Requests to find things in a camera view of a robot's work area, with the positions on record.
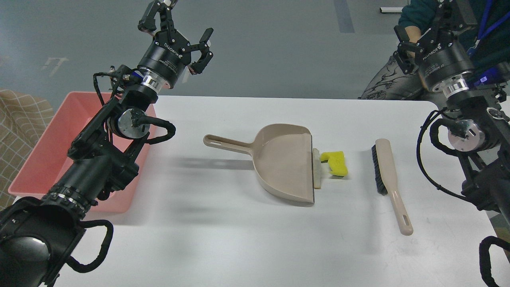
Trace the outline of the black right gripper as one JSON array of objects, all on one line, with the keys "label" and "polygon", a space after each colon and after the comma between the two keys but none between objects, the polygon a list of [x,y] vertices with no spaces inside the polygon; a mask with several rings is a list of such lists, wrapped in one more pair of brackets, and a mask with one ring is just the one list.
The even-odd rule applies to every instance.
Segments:
[{"label": "black right gripper", "polygon": [[437,92],[444,81],[455,77],[471,76],[474,64],[457,35],[475,29],[478,25],[468,0],[437,0],[432,30],[428,30],[417,43],[410,41],[406,29],[394,27],[399,40],[393,57],[405,75],[416,71],[430,92]]}]

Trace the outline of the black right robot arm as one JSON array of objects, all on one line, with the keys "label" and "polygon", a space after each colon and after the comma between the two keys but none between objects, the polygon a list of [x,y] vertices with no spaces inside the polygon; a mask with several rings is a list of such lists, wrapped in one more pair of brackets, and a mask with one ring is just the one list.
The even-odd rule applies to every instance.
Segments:
[{"label": "black right robot arm", "polygon": [[468,0],[437,0],[426,31],[410,42],[403,26],[394,57],[405,74],[416,72],[430,92],[442,93],[443,118],[426,120],[432,144],[459,159],[465,175],[457,198],[479,210],[497,211],[509,220],[509,116],[501,103],[509,82],[509,60],[498,57],[487,67],[474,62],[492,44],[486,21],[491,0],[478,22]]}]

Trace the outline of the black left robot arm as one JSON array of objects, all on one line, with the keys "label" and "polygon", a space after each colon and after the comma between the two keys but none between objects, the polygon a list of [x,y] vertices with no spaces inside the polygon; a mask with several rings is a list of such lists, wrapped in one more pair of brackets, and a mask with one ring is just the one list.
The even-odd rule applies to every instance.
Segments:
[{"label": "black left robot arm", "polygon": [[191,44],[174,26],[176,4],[148,4],[138,30],[152,42],[135,69],[121,65],[93,75],[101,109],[71,142],[69,169],[41,199],[24,197],[1,212],[2,287],[52,287],[64,265],[88,273],[104,262],[114,227],[84,216],[138,176],[135,160],[145,145],[175,135],[171,122],[146,114],[161,89],[172,89],[185,68],[202,73],[213,58],[213,28]]}]

